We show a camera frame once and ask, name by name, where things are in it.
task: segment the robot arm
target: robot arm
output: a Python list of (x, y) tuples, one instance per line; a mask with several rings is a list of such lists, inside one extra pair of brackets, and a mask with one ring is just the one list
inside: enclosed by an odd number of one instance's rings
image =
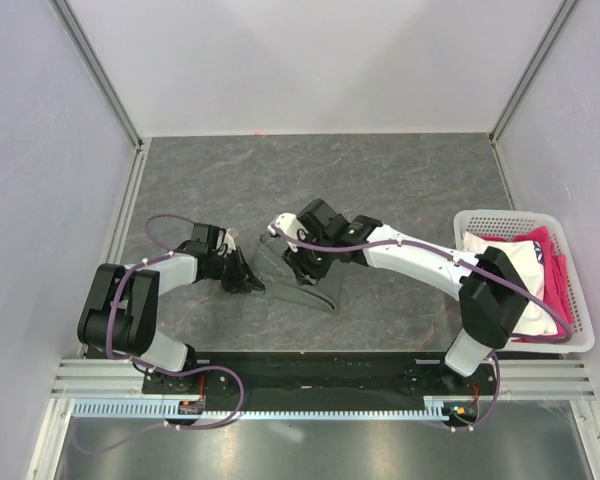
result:
[(287, 240), (284, 258), (301, 284), (316, 284), (334, 261), (355, 262), (413, 277), (459, 301), (463, 329), (447, 351), (445, 364), (465, 377), (492, 350), (506, 345), (528, 303), (521, 295), (458, 265), (463, 260), (463, 265), (475, 265), (525, 288), (508, 257), (495, 248), (476, 255), (414, 239), (363, 215), (348, 222), (320, 199), (297, 216), (278, 215), (269, 229)]
[[(114, 264), (98, 267), (78, 324), (78, 338), (83, 344), (105, 350), (111, 302), (130, 268)], [(175, 249), (172, 258), (149, 265), (130, 277), (116, 312), (114, 351), (174, 372), (195, 366), (193, 347), (158, 330), (158, 298), (204, 279), (219, 280), (229, 293), (264, 290), (226, 230), (195, 224), (191, 239)]]

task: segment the metal floor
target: metal floor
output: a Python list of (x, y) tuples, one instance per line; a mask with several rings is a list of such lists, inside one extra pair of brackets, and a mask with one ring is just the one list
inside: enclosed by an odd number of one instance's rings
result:
[[(103, 448), (155, 420), (77, 422), (80, 443)], [(473, 433), (404, 421), (251, 420), (203, 432), (160, 429), (101, 456), (65, 450), (71, 480), (593, 478), (569, 404), (557, 402), (498, 404)]]
[[(453, 217), (508, 208), (486, 134), (297, 135), (153, 139), (123, 261), (160, 253), (143, 233), (158, 212), (232, 227), (247, 259), (274, 216), (315, 198), (409, 235), (452, 246)], [(154, 231), (179, 244), (189, 225)], [(161, 298), (160, 328), (198, 350), (445, 350), (459, 309), (442, 292), (347, 265), (340, 309), (326, 313), (201, 282)]]

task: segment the white wall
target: white wall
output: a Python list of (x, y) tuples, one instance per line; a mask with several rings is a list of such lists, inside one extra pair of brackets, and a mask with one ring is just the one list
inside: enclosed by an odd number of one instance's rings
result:
[(600, 0), (580, 2), (501, 149), (518, 208), (566, 230), (593, 317), (585, 359), (600, 401)]
[(145, 136), (488, 131), (559, 0), (71, 0)]
[(0, 0), (0, 479), (20, 479), (132, 160), (47, 0)]

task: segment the plastic basket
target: plastic basket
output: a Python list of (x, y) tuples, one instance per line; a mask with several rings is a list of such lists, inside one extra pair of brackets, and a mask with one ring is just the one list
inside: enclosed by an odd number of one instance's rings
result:
[(456, 236), (456, 248), (462, 250), (462, 235), (470, 232), (477, 236), (502, 237), (511, 241), (516, 235), (524, 235), (538, 227), (547, 227), (556, 252), (567, 257), (569, 281), (569, 305), (574, 323), (573, 337), (569, 343), (561, 345), (542, 343), (523, 343), (510, 341), (503, 350), (516, 352), (571, 353), (586, 352), (593, 347), (595, 337), (591, 318), (584, 300), (576, 267), (571, 257), (560, 223), (550, 215), (509, 210), (464, 210), (453, 220)]

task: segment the white cloth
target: white cloth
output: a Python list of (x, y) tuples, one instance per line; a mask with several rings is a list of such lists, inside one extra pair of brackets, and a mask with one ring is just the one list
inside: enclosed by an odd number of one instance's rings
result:
[[(465, 232), (462, 243), (467, 252), (484, 253), (487, 247), (495, 247), (502, 250), (511, 264), (520, 275), (527, 290), (540, 300), (544, 298), (544, 264), (542, 262), (542, 250), (540, 245), (531, 240), (524, 242), (489, 242)], [(556, 335), (558, 328), (542, 308), (533, 302), (529, 302), (527, 308), (522, 312), (518, 324), (513, 333), (523, 335)]]

